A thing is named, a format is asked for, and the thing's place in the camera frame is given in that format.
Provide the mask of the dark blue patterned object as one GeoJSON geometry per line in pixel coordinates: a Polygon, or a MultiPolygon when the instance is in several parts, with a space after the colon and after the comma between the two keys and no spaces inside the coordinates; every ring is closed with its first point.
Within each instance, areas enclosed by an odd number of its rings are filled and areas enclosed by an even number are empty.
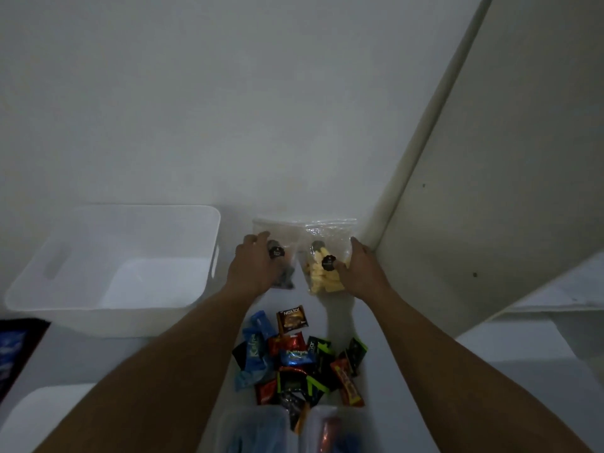
{"type": "Polygon", "coordinates": [[[0,320],[0,404],[50,325],[35,318],[0,320]]]}

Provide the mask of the white rounded plastic bin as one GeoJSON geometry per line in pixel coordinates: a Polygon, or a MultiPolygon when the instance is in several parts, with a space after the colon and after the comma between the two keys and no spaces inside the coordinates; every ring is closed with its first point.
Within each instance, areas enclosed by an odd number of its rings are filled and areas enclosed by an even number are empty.
{"type": "Polygon", "coordinates": [[[94,386],[43,387],[25,396],[0,428],[0,453],[33,453],[94,386]]]}

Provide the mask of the person's right forearm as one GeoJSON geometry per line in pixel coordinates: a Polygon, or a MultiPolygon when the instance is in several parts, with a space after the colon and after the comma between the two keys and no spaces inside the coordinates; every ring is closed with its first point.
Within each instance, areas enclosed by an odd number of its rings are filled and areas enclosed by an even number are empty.
{"type": "Polygon", "coordinates": [[[441,453],[593,453],[536,397],[445,334],[388,283],[344,286],[373,312],[441,453]]]}

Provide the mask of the clear bag of yellow snacks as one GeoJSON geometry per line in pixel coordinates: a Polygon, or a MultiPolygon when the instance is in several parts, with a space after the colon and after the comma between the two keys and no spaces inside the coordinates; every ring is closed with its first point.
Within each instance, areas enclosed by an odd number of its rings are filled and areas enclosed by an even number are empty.
{"type": "Polygon", "coordinates": [[[344,290],[335,264],[339,261],[349,266],[350,239],[357,224],[356,219],[328,219],[306,224],[298,257],[312,295],[344,290]]]}

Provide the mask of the clear container with blue packets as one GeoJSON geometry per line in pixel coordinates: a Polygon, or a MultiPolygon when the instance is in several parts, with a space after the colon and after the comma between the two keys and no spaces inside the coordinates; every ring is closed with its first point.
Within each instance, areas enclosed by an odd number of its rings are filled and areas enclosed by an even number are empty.
{"type": "Polygon", "coordinates": [[[283,407],[239,406],[219,420],[213,453],[295,453],[296,442],[283,407]]]}

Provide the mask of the beige door panel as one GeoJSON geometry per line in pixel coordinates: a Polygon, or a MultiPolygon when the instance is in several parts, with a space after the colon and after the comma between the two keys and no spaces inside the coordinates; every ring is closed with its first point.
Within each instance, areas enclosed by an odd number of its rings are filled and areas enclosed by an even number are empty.
{"type": "Polygon", "coordinates": [[[479,0],[362,236],[457,337],[604,250],[604,0],[479,0]]]}

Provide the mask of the clear bag of dark snacks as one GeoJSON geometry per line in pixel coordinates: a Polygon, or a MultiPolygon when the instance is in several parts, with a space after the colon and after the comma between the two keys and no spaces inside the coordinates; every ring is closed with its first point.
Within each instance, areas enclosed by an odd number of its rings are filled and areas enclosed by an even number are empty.
{"type": "Polygon", "coordinates": [[[297,266],[301,227],[293,222],[267,219],[254,219],[252,226],[255,234],[269,233],[266,243],[268,255],[271,260],[278,261],[278,266],[281,270],[272,288],[294,289],[294,275],[297,266]]]}

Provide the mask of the person's left hand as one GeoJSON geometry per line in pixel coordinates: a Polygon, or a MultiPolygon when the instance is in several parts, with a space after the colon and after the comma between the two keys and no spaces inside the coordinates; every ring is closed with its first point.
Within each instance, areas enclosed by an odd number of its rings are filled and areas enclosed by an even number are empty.
{"type": "Polygon", "coordinates": [[[246,298],[263,295],[276,281],[280,268],[277,260],[271,260],[267,248],[253,244],[236,248],[229,269],[225,289],[246,298]]]}

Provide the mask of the clear container with red packet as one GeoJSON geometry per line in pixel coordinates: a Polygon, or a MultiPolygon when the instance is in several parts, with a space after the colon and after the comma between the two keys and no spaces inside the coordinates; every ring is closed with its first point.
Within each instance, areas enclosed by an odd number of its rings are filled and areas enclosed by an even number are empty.
{"type": "Polygon", "coordinates": [[[299,436],[298,453],[373,453],[380,450],[366,408],[316,405],[299,436]]]}

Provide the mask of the white plastic storage bin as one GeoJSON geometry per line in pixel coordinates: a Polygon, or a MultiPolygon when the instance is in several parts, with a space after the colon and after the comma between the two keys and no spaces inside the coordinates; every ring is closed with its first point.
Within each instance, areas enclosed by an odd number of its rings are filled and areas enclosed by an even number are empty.
{"type": "Polygon", "coordinates": [[[215,275],[207,205],[86,205],[53,230],[4,295],[11,312],[101,338],[160,335],[215,275]]]}

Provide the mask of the person's left forearm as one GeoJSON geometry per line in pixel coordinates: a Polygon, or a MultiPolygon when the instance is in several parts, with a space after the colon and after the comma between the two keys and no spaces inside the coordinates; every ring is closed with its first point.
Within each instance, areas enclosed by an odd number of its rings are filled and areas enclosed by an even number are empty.
{"type": "Polygon", "coordinates": [[[195,453],[246,312],[270,285],[228,282],[99,381],[34,453],[195,453]]]}

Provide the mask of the person's right hand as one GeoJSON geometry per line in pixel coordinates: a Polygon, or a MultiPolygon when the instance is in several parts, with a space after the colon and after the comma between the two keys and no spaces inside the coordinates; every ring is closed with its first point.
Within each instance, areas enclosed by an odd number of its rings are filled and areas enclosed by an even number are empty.
{"type": "MultiPolygon", "coordinates": [[[[373,252],[357,238],[351,237],[351,256],[346,265],[353,273],[351,286],[343,286],[345,290],[365,303],[384,299],[391,291],[391,285],[373,252]]],[[[336,260],[333,263],[344,263],[336,260]]]]}

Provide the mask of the pile of assorted snack packets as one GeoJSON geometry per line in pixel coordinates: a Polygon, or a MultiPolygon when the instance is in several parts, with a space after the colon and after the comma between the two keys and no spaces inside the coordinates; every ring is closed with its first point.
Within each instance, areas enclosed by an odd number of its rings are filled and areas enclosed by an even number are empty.
{"type": "Polygon", "coordinates": [[[276,313],[273,325],[263,310],[253,313],[242,329],[242,341],[232,350],[238,372],[235,392],[252,389],[258,405],[280,405],[299,434],[312,408],[324,396],[339,393],[344,406],[363,408],[355,379],[367,346],[353,337],[337,353],[326,338],[303,335],[309,326],[303,306],[276,313]]]}

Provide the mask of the white shelf unit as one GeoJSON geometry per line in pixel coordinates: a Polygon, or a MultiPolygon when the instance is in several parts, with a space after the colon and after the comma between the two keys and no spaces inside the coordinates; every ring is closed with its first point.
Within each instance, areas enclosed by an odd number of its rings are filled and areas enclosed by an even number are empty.
{"type": "Polygon", "coordinates": [[[457,341],[604,452],[604,251],[457,341]]]}

